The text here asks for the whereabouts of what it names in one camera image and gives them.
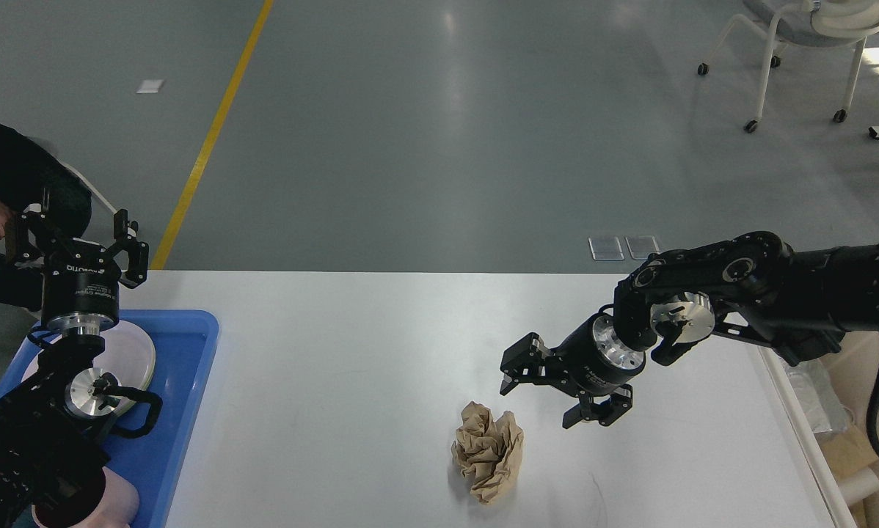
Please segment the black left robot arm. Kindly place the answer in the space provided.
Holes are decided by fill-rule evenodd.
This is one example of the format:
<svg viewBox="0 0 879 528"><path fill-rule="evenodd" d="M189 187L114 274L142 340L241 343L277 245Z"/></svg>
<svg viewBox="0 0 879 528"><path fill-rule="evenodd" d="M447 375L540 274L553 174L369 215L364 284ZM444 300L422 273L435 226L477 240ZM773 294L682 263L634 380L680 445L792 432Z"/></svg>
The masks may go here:
<svg viewBox="0 0 879 528"><path fill-rule="evenodd" d="M0 527L30 505L87 517L113 488L102 441L149 434L162 410L160 395L94 365L106 348L102 333L120 323L121 285L147 278L138 224L117 211L106 247L64 234L50 211L44 191L7 237L11 264L43 258L43 307L28 334L40 348L37 370L0 397Z"/></svg>

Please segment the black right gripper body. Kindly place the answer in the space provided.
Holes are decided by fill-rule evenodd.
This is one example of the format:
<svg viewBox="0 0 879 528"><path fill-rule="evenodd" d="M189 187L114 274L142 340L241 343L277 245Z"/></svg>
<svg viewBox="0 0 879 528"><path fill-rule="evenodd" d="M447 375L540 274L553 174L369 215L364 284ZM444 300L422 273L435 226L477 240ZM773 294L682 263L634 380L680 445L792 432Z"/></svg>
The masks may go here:
<svg viewBox="0 0 879 528"><path fill-rule="evenodd" d="M606 314L591 315L553 348L553 356L559 359L558 370L568 378L559 389L571 397L609 395L640 374L646 361L644 351L628 347L617 337L613 317Z"/></svg>

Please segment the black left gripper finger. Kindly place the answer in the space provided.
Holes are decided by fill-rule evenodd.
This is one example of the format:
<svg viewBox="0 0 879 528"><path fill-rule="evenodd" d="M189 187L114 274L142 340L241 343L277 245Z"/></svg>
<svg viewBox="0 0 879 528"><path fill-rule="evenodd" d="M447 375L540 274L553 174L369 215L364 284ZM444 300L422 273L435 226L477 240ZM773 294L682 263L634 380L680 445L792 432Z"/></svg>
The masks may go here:
<svg viewBox="0 0 879 528"><path fill-rule="evenodd" d="M73 236L58 223L51 194L43 193L7 224L7 262L44 275L109 275L107 249Z"/></svg>
<svg viewBox="0 0 879 528"><path fill-rule="evenodd" d="M120 253L127 255L127 266L120 271L120 284L134 290L147 280L149 244L139 240L138 221L130 221L128 211L120 208L113 217L114 243L104 248L102 264L114 266Z"/></svg>

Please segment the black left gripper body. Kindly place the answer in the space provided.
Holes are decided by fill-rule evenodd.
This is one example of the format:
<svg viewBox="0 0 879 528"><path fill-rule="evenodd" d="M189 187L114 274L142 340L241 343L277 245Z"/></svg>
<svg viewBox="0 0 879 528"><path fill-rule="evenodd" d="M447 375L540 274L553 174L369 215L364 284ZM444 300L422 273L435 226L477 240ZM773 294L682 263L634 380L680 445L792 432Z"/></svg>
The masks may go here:
<svg viewBox="0 0 879 528"><path fill-rule="evenodd" d="M51 260L45 268L41 324L61 334L100 334L120 323L121 268Z"/></svg>

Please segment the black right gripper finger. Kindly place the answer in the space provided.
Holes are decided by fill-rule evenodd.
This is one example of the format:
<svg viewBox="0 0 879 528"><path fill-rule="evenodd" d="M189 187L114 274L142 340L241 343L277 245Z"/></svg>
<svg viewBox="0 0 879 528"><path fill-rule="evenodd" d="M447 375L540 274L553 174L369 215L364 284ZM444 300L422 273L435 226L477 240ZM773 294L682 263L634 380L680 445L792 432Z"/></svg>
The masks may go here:
<svg viewBox="0 0 879 528"><path fill-rule="evenodd" d="M569 393L569 374L563 359L550 350L537 333L521 337L510 345L501 357L500 371L503 380L499 388L501 397L520 384L550 386Z"/></svg>
<svg viewBox="0 0 879 528"><path fill-rule="evenodd" d="M594 403L594 396L587 391L578 391L577 405L564 412L561 427L570 429L580 422L595 422L602 427L610 427L632 408L632 390L631 385L623 384L611 391L608 398L600 403Z"/></svg>

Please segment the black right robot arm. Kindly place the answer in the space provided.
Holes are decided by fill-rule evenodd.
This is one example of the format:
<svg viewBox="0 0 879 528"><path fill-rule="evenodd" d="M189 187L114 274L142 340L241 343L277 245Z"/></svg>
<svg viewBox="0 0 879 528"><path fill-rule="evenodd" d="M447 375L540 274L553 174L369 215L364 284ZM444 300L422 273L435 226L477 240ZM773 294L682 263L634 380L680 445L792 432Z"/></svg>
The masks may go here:
<svg viewBox="0 0 879 528"><path fill-rule="evenodd" d="M794 367L839 352L853 331L879 335L879 243L798 253L772 232L749 232L649 254L559 345L548 348L536 333L510 345L500 394L550 386L576 399L564 428L607 427L631 409L631 378L648 359L671 365L718 335L769 348ZM866 421L879 458L878 414L879 361Z"/></svg>

